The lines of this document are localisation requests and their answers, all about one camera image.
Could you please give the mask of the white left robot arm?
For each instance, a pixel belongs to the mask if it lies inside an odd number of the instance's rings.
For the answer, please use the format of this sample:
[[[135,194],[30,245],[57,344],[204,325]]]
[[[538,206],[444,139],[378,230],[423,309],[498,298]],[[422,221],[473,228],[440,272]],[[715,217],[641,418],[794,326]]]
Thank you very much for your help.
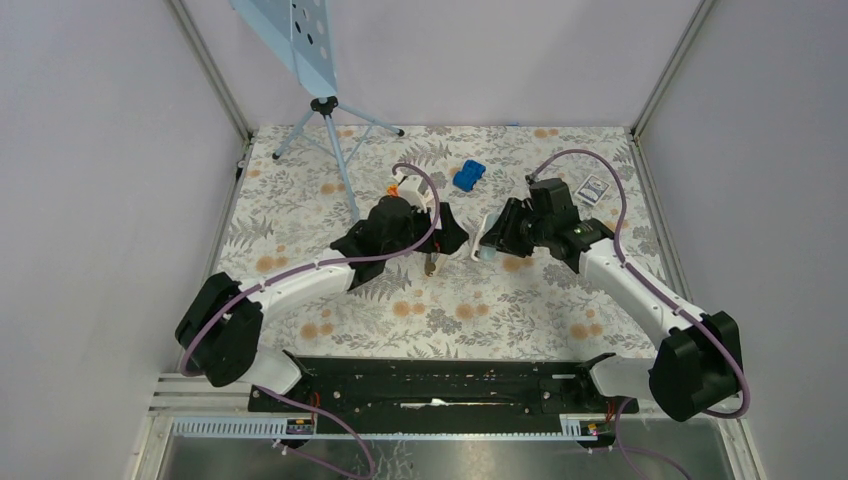
[[[299,410],[309,401],[311,387],[292,356],[261,346],[264,323],[373,280],[391,258],[410,252],[452,255],[468,239],[448,203],[430,212],[385,196],[366,219],[310,262],[251,282],[216,273],[204,282],[175,331],[185,350],[181,372],[203,376],[214,387],[262,387],[285,410]]]

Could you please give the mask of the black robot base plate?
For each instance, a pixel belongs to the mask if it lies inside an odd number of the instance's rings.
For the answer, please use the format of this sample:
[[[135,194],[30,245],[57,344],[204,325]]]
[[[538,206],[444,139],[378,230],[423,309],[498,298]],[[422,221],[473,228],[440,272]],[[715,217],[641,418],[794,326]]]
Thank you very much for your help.
[[[367,434],[560,434],[563,421],[610,420],[604,397],[573,361],[302,357],[288,398]]]

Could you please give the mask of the silver stapler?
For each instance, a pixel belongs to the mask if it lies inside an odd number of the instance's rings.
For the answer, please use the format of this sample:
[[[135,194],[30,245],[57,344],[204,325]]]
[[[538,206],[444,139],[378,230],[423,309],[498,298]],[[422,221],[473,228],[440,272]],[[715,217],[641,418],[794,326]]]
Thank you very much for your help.
[[[436,252],[428,253],[425,258],[425,275],[428,277],[433,277],[437,275],[441,271],[447,260],[448,256],[445,254]]]

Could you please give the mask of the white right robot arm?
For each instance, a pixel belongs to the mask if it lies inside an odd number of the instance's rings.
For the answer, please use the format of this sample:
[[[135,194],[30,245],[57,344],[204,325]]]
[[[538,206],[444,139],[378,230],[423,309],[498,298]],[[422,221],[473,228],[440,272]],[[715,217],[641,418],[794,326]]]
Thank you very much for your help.
[[[604,354],[584,362],[573,386],[579,407],[597,412],[613,397],[646,399],[683,422],[745,395],[739,329],[730,315],[706,313],[627,259],[612,230],[581,218],[562,180],[535,182],[529,192],[483,221],[475,238],[481,257],[527,258],[546,249],[614,300],[657,349],[652,359]]]

